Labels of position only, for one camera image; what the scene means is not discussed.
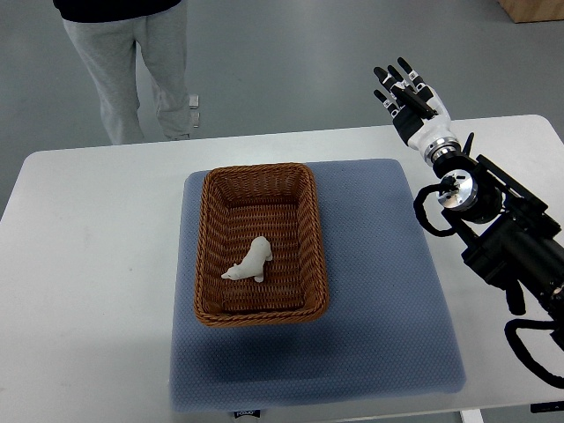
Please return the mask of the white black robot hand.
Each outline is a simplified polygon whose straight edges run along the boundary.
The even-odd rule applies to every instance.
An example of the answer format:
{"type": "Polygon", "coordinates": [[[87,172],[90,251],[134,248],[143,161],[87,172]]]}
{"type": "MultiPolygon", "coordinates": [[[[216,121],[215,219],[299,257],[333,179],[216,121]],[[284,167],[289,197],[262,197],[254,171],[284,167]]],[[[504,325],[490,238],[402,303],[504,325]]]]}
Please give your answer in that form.
{"type": "Polygon", "coordinates": [[[461,150],[439,95],[404,58],[397,59],[397,66],[376,66],[374,74],[382,87],[374,95],[406,146],[419,152],[429,166],[444,153],[461,150]]]}

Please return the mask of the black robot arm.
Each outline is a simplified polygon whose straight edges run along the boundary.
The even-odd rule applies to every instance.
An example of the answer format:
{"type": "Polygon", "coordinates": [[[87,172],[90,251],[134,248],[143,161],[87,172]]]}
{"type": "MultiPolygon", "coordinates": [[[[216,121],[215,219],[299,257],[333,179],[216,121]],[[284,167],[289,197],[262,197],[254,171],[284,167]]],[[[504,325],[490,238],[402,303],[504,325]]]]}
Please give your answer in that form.
{"type": "Polygon", "coordinates": [[[464,263],[506,294],[514,319],[504,333],[515,356],[539,379],[560,389],[563,379],[536,362],[518,332],[547,330],[563,345],[563,247],[560,225],[547,206],[483,155],[472,158],[472,141],[453,137],[429,142],[423,157],[439,182],[413,202],[416,219],[430,234],[454,234],[464,242],[464,263]]]}

